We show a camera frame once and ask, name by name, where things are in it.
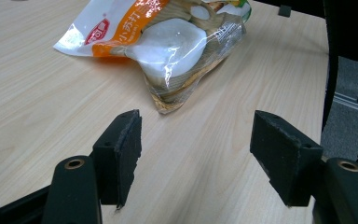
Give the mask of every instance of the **plastic bag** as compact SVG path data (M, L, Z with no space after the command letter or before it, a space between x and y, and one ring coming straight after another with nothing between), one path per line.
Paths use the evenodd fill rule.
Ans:
M166 114L243 39L250 13L247 0L91 0L54 48L132 58Z

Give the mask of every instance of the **gray fabric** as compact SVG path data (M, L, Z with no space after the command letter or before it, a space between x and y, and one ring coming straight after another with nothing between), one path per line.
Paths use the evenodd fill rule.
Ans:
M358 99L358 62L339 57L336 92Z
M339 58L336 92L358 99L358 62ZM358 110L333 102L322 133L325 156L357 160Z
M357 160L358 110L333 102L322 134L321 146L328 158Z

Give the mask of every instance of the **clear plastic packaging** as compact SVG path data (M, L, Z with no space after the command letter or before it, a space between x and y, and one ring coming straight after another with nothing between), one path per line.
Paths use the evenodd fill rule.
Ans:
M91 0L54 48L133 59L166 114L242 41L250 14L246 0Z

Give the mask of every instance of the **wooden table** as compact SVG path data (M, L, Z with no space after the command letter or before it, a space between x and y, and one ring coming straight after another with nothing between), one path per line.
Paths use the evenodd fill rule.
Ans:
M251 2L247 36L176 112L160 115L139 65L52 48L87 0L0 0L0 206L89 155L120 113L140 109L142 157L126 206L104 223L311 223L287 208L249 152L256 109L321 136L325 21Z

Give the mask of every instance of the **red logo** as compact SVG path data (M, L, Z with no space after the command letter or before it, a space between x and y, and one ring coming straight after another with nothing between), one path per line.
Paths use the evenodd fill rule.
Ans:
M86 42L84 45L88 45L94 41L100 40L105 37L107 29L109 28L109 20L103 19L103 21L100 21L94 29L89 32L89 35L86 38Z

